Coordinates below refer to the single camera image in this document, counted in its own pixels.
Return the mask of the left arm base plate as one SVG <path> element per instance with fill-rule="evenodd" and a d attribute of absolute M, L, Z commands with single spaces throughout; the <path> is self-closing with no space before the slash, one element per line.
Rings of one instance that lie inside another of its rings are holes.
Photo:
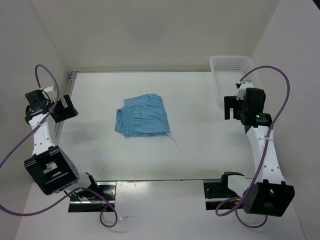
<path fill-rule="evenodd" d="M 110 205 L 115 207 L 117 183 L 98 181 L 97 186 L 99 188 L 97 193 L 108 201 Z M 69 213 L 98 213 L 102 210 L 104 212 L 112 212 L 111 207 L 93 193 L 82 190 L 79 194 L 73 193 L 71 195 L 68 205 Z"/>

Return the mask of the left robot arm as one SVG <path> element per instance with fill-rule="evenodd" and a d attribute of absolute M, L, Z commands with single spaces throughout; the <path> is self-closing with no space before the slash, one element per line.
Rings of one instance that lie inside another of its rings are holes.
<path fill-rule="evenodd" d="M 56 124 L 77 116 L 78 112 L 69 95 L 64 95 L 67 106 L 56 96 L 52 85 L 25 94 L 29 103 L 25 121 L 35 133 L 32 155 L 24 161 L 24 167 L 46 195 L 79 188 L 73 194 L 75 200 L 94 200 L 100 194 L 96 180 L 87 172 L 79 173 L 56 139 Z"/>

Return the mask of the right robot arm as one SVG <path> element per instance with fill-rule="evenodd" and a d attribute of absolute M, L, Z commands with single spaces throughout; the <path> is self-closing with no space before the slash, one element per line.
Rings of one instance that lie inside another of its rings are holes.
<path fill-rule="evenodd" d="M 254 161 L 255 174 L 247 179 L 242 173 L 226 171 L 219 191 L 225 197 L 235 193 L 247 214 L 281 217 L 295 196 L 280 169 L 274 145 L 274 119 L 264 113 L 266 94 L 254 87 L 224 97 L 224 118 L 239 120 L 244 126 Z"/>

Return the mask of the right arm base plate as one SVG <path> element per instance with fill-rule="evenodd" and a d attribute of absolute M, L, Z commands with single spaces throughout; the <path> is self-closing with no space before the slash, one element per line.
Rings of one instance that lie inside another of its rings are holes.
<path fill-rule="evenodd" d="M 219 179 L 204 180 L 203 190 L 207 211 L 214 211 L 224 200 L 238 197 L 235 192 L 231 190 L 224 190 Z"/>

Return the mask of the light blue shorts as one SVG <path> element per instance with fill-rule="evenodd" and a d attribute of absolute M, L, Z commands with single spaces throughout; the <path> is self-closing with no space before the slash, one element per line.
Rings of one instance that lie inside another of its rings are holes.
<path fill-rule="evenodd" d="M 114 130 L 127 138 L 167 136 L 182 151 L 171 134 L 162 97 L 155 93 L 125 99 L 116 111 Z"/>

